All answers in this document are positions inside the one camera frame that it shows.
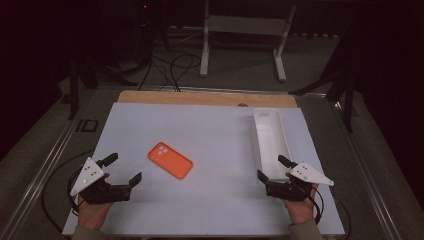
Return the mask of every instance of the white stand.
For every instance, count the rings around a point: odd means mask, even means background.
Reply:
[[[286,73],[284,71],[283,61],[281,60],[281,53],[283,52],[295,11],[296,6],[293,5],[290,8],[287,19],[217,16],[209,14],[209,0],[206,0],[200,76],[206,77],[208,75],[209,31],[215,31],[281,36],[280,45],[278,49],[274,49],[273,54],[278,80],[282,82],[286,81]]]

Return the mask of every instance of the white table surface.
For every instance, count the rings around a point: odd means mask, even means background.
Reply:
[[[276,108],[281,114],[292,161],[322,167],[299,108]],[[143,173],[128,202],[115,203],[102,230],[121,236],[250,236],[287,235],[290,219],[281,200],[267,197],[256,178],[251,136],[251,107],[115,103],[94,160],[118,153],[107,168],[107,182],[127,184]],[[193,161],[178,180],[147,158],[165,142]],[[331,179],[331,173],[325,173]],[[322,234],[344,230],[330,188],[318,190],[325,211],[318,227]],[[63,233],[73,234],[72,213]]]

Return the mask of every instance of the phone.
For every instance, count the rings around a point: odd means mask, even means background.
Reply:
[[[193,167],[190,159],[163,142],[159,142],[153,147],[148,158],[178,179],[183,179]]]

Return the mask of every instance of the black cable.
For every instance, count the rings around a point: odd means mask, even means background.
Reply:
[[[68,184],[67,184],[67,187],[66,187],[66,193],[67,193],[67,196],[68,196],[69,203],[72,205],[73,211],[76,211],[76,212],[78,212],[78,206],[75,203],[75,200],[70,195],[70,192],[72,190],[74,180],[79,176],[79,174],[81,173],[81,170],[82,170],[82,167],[78,168],[77,171],[72,173],[71,177],[68,180]]]
[[[76,206],[77,210],[72,208],[72,214],[79,217],[79,207],[85,202],[85,199],[82,199],[82,201]]]
[[[346,237],[345,237],[345,240],[347,240],[347,239],[349,239],[349,237],[350,237],[350,233],[351,233],[351,231],[352,231],[352,220],[351,220],[351,218],[350,218],[349,211],[347,211],[347,208],[346,208],[346,206],[343,204],[343,202],[342,202],[342,201],[340,201],[340,200],[339,200],[336,196],[334,196],[334,195],[333,195],[333,198],[334,198],[334,200],[336,200],[336,202],[340,203],[340,205],[342,206],[343,210],[346,212],[347,219],[348,219],[348,225],[349,225],[349,228],[348,228],[348,230],[347,230],[347,234],[346,234]]]
[[[153,64],[153,67],[155,67],[164,76],[164,78],[166,80],[165,84],[163,84],[162,87],[159,88],[159,91],[161,91],[169,83],[172,86],[172,88],[174,89],[174,91],[178,92],[175,85],[172,83],[172,81],[166,75],[166,68],[164,66],[160,66],[160,65],[157,65],[157,64]]]
[[[321,198],[321,215],[324,213],[324,199],[322,198],[321,193],[318,191],[318,189],[312,187],[312,189],[315,190],[315,192],[318,193],[319,197]]]
[[[150,58],[150,60],[149,60],[149,67],[147,68],[147,72],[144,75],[143,80],[141,80],[140,86],[138,86],[138,91],[140,91],[141,87],[143,86],[144,82],[147,79],[147,76],[149,75],[150,69],[152,68],[152,61],[153,60]]]
[[[53,227],[60,233],[60,235],[62,235],[62,228],[59,227],[59,225],[53,220],[53,218],[51,217],[50,213],[47,210],[46,204],[45,204],[45,193],[46,193],[46,189],[47,189],[47,185],[49,184],[51,178],[54,176],[54,174],[57,173],[57,171],[62,168],[63,166],[65,166],[66,164],[68,164],[69,162],[78,159],[81,156],[84,156],[87,153],[93,152],[94,149],[85,151],[83,153],[80,153],[68,160],[66,160],[65,162],[63,162],[62,164],[60,164],[55,170],[53,170],[53,172],[50,174],[50,176],[47,178],[46,183],[43,187],[43,190],[41,191],[41,207],[43,208],[43,212],[44,215],[46,215],[47,219],[51,222],[51,224],[53,225]]]
[[[175,57],[171,62],[169,62],[167,60],[164,60],[162,58],[159,58],[157,56],[154,56],[154,55],[152,55],[152,57],[155,58],[155,59],[158,59],[159,61],[165,62],[165,63],[167,63],[167,64],[170,65],[171,79],[173,81],[173,85],[175,86],[174,89],[176,89],[176,91],[178,91],[178,92],[181,92],[181,90],[179,88],[179,85],[178,85],[178,81],[181,79],[181,77],[184,74],[186,74],[188,72],[188,70],[190,70],[191,68],[195,68],[195,67],[199,66],[200,63],[201,63],[201,61],[200,61],[200,57],[199,56],[196,56],[196,55],[191,54],[189,52],[186,52],[186,51],[175,51],[175,52],[182,52],[184,54]],[[190,57],[191,62],[190,62],[190,64],[188,66],[182,66],[182,65],[176,64],[176,61],[179,60],[179,59],[181,59],[181,58],[183,58],[183,57]],[[193,64],[194,61],[195,61],[194,60],[195,58],[198,59],[198,62],[196,64]],[[174,68],[175,67],[177,67],[177,68],[183,68],[184,69],[184,71],[178,77],[176,77],[175,74],[174,74]]]
[[[323,211],[321,211],[320,207],[318,206],[317,202],[315,201],[315,199],[313,199],[311,197],[310,194],[308,194],[307,192],[305,192],[301,187],[299,187],[298,185],[296,185],[295,183],[293,183],[293,185],[299,189],[300,191],[302,191],[305,196],[307,196],[307,198],[314,204],[315,208],[317,209],[317,214],[315,216],[315,223],[318,224],[319,221],[321,221],[321,217],[322,217],[322,213]]]

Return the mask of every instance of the metal frame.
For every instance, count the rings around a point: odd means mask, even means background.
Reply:
[[[18,203],[15,211],[7,222],[6,226],[3,228],[3,231],[0,232],[0,239],[2,240],[12,240],[16,239],[19,234],[20,229],[25,223],[28,215],[30,214],[34,204],[37,202],[38,197],[43,190],[47,179],[50,174],[54,171],[59,159],[65,150],[69,139],[72,137],[73,132],[77,126],[77,119],[87,107],[90,99],[94,95],[94,91],[87,91],[83,96],[83,104],[75,112],[75,118],[69,120],[59,138],[57,139],[55,145],[50,151],[47,158],[44,160],[43,165],[38,170],[35,177],[32,179],[27,189],[25,190],[21,201]]]
[[[353,133],[346,131],[343,122],[343,110],[339,102],[337,102],[333,107],[334,115],[338,121],[338,125],[340,131],[344,134],[348,144],[350,145],[350,149],[353,151],[353,155],[355,156],[355,165],[359,170],[359,176],[361,177],[362,183],[364,184],[364,188],[368,193],[370,201],[374,207],[375,214],[380,221],[381,227],[383,229],[384,234],[387,239],[397,239],[402,240],[403,238],[400,235],[398,228],[393,220],[392,214],[390,213],[389,208],[387,207],[384,198],[377,187],[377,184],[374,181],[373,174],[367,167],[367,163],[359,150],[359,146],[357,143],[357,139],[353,135]]]
[[[205,19],[203,28],[203,51],[200,63],[200,76],[208,75],[209,66],[209,32],[233,32],[233,33],[249,33],[277,35],[281,37],[280,45],[274,49],[274,61],[277,69],[278,80],[285,82],[286,73],[284,71],[281,54],[287,41],[290,31],[291,22],[293,20],[296,6],[290,8],[287,19],[270,19],[270,18],[244,18],[244,17],[228,17],[209,14],[209,0],[205,1]]]

